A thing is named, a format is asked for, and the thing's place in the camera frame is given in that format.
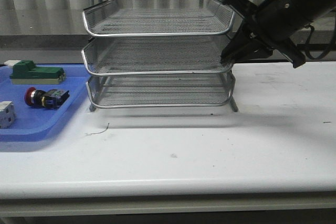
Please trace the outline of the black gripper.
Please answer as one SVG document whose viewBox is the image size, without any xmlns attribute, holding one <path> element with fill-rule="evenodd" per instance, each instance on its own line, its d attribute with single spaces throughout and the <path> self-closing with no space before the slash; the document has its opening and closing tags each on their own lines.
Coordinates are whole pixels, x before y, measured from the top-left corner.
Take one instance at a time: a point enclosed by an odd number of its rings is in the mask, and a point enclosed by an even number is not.
<svg viewBox="0 0 336 224">
<path fill-rule="evenodd" d="M 223 0 L 243 21 L 221 58 L 232 63 L 266 59 L 274 50 L 285 55 L 294 68 L 305 64 L 306 58 L 290 36 L 312 22 L 305 12 L 310 0 L 265 0 L 255 5 L 249 0 Z"/>
</svg>

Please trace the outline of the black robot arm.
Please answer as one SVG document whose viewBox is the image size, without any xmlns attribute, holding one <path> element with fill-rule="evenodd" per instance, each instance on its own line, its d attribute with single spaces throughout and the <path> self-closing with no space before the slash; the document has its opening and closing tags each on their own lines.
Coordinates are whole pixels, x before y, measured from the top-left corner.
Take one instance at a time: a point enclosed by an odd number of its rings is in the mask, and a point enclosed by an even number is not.
<svg viewBox="0 0 336 224">
<path fill-rule="evenodd" d="M 249 0 L 222 0 L 222 3 L 229 5 L 243 21 L 223 49 L 221 63 L 266 59 L 277 50 L 294 68 L 313 57 L 308 44 L 300 51 L 290 37 L 335 9 L 335 0 L 264 0 L 260 5 Z"/>
</svg>

